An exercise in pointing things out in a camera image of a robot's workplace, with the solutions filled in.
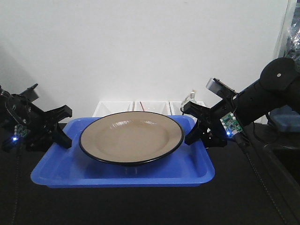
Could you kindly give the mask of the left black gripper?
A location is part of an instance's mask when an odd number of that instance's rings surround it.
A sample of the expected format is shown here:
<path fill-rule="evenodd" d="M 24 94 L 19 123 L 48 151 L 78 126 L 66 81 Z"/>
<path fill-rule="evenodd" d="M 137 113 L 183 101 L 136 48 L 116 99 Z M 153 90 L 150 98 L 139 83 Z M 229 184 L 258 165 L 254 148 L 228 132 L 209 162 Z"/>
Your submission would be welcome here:
<path fill-rule="evenodd" d="M 59 124 L 48 127 L 46 117 L 51 122 L 59 122 L 72 117 L 72 109 L 67 105 L 47 112 L 36 107 L 20 94 L 2 94 L 2 129 L 8 133 L 2 141 L 2 149 L 10 151 L 24 143 L 29 151 L 40 151 L 42 145 L 57 143 L 63 148 L 71 147 L 71 139 L 63 132 Z M 24 138 L 14 135 L 14 127 L 22 124 L 30 131 Z"/>

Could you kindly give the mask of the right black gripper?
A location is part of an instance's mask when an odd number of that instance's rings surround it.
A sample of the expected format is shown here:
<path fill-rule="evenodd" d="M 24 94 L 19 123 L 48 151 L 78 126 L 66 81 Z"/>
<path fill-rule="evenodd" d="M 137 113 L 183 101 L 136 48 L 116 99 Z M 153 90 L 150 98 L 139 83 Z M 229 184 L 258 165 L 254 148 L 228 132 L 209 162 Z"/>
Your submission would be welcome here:
<path fill-rule="evenodd" d="M 183 107 L 183 113 L 197 118 L 192 130 L 185 136 L 185 144 L 191 145 L 201 140 L 206 148 L 225 147 L 228 136 L 220 119 L 233 112 L 228 100 L 221 100 L 211 108 L 189 101 Z"/>

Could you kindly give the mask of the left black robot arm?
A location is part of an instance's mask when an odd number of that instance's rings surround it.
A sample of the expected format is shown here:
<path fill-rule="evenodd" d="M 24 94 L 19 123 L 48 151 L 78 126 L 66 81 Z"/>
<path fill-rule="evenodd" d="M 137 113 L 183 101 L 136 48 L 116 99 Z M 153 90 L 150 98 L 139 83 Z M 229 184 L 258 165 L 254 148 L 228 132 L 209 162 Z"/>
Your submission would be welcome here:
<path fill-rule="evenodd" d="M 67 105 L 43 111 L 33 104 L 38 99 L 35 88 L 28 87 L 20 94 L 10 94 L 0 89 L 0 127 L 11 133 L 2 146 L 24 143 L 30 150 L 37 150 L 39 144 L 51 141 L 69 149 L 72 140 L 59 127 L 59 122 L 72 117 L 72 109 Z"/>

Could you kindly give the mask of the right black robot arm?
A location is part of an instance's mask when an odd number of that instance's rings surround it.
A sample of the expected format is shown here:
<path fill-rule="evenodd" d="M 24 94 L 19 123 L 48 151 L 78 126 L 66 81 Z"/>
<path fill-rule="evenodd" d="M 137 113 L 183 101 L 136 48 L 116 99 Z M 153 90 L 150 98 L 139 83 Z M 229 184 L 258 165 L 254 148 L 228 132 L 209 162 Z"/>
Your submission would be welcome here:
<path fill-rule="evenodd" d="M 229 139 L 241 141 L 244 126 L 276 108 L 288 105 L 300 111 L 300 72 L 291 58 L 270 62 L 260 78 L 239 93 L 217 78 L 211 78 L 206 88 L 222 100 L 211 108 L 184 105 L 183 113 L 197 119 L 185 137 L 187 145 L 201 140 L 205 147 L 224 147 Z"/>

